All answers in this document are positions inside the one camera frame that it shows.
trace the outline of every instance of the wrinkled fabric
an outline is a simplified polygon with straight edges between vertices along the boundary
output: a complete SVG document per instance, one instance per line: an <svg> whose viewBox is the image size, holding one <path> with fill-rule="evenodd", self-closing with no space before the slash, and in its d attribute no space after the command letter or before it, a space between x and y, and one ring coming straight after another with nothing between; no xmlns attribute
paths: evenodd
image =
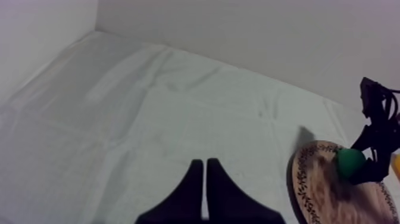
<svg viewBox="0 0 400 224"><path fill-rule="evenodd" d="M133 223L191 159L210 157L297 223L286 187L293 151L315 139L350 147L366 123L267 76L93 32L0 107L0 223ZM399 203L392 170L385 183Z"/></svg>

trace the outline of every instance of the black cable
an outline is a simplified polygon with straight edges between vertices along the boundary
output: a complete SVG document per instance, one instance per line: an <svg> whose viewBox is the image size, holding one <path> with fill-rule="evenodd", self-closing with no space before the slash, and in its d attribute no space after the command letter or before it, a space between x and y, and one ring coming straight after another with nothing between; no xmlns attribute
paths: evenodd
<svg viewBox="0 0 400 224"><path fill-rule="evenodd" d="M392 92L394 92L396 94L400 94L400 90L396 90L396 89L388 89L388 90L390 90L390 91L392 91Z"/></svg>

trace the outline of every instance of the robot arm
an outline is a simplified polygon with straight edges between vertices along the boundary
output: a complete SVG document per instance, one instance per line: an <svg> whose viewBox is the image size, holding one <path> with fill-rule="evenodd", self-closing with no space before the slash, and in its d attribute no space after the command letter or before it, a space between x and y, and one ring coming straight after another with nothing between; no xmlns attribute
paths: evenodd
<svg viewBox="0 0 400 224"><path fill-rule="evenodd" d="M352 184L379 182L388 175L390 155L400 148L400 125L396 119L398 102L393 92L366 77L361 82L362 112L366 118L370 118L371 125L364 127L352 148L360 151L371 148L373 159L368 159L351 176L349 181ZM390 115L392 102L395 107Z"/></svg>

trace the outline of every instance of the round wooden plate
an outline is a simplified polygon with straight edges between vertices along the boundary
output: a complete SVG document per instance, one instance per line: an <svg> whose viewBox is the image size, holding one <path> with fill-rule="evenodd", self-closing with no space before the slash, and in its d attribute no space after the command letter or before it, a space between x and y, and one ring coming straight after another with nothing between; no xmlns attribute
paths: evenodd
<svg viewBox="0 0 400 224"><path fill-rule="evenodd" d="M333 161L340 145L314 141L293 156L292 185L302 220L318 223L399 223L383 183L353 186L340 180Z"/></svg>

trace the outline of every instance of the yellow object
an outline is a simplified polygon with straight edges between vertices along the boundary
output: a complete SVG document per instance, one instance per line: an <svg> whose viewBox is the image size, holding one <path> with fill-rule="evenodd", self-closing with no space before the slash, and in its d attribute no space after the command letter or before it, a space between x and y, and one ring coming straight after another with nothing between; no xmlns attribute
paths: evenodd
<svg viewBox="0 0 400 224"><path fill-rule="evenodd" d="M400 155L392 154L392 168L400 181Z"/></svg>

